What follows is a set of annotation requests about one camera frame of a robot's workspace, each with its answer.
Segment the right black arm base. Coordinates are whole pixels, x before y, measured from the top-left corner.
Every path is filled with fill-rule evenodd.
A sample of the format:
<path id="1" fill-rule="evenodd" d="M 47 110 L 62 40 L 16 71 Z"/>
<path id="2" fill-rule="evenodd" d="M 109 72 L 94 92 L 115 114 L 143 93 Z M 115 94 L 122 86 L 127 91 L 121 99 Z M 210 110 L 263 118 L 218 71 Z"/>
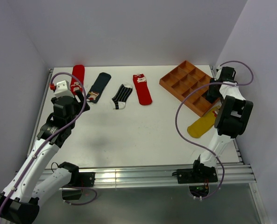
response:
<path id="1" fill-rule="evenodd" d="M 209 183 L 218 182 L 217 173 L 214 167 L 177 169 L 172 173 L 172 176 L 177 177 L 178 184 L 199 183 L 199 185 L 189 187 L 190 193 L 198 198 L 209 195 Z"/>

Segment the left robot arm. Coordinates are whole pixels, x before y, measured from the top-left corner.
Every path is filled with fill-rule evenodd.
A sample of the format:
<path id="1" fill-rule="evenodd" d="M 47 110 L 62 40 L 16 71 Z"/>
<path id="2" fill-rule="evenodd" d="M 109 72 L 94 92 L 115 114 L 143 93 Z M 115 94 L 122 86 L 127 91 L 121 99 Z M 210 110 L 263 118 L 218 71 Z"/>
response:
<path id="1" fill-rule="evenodd" d="M 0 192 L 0 219 L 14 224 L 31 224 L 40 207 L 61 187 L 75 187 L 79 167 L 61 163 L 55 172 L 39 183 L 45 167 L 71 135 L 76 119 L 90 109 L 82 94 L 52 98 L 53 113 L 41 127 L 31 154 L 13 180 Z"/>

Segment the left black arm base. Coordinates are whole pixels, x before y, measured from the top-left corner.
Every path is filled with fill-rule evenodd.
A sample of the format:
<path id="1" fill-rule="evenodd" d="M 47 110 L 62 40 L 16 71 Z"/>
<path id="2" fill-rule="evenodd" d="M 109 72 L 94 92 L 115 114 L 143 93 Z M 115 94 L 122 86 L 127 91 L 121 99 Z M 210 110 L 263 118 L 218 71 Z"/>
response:
<path id="1" fill-rule="evenodd" d="M 95 197 L 95 193 L 90 190 L 94 186 L 95 172 L 80 172 L 74 187 L 84 189 L 63 189 L 62 199 L 72 203 L 84 203 Z"/>

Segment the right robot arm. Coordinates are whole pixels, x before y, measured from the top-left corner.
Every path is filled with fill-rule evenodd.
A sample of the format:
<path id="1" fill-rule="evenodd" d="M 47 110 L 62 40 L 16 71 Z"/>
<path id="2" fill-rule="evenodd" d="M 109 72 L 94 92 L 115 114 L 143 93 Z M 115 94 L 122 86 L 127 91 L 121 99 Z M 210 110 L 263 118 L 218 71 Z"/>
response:
<path id="1" fill-rule="evenodd" d="M 232 67 L 222 67 L 215 78 L 211 78 L 206 99 L 220 98 L 221 107 L 214 123 L 215 132 L 208 149 L 194 161 L 191 177 L 196 182 L 203 181 L 207 171 L 216 167 L 218 158 L 227 144 L 242 135 L 248 124 L 253 102 L 246 100 L 234 80 L 236 71 Z"/>

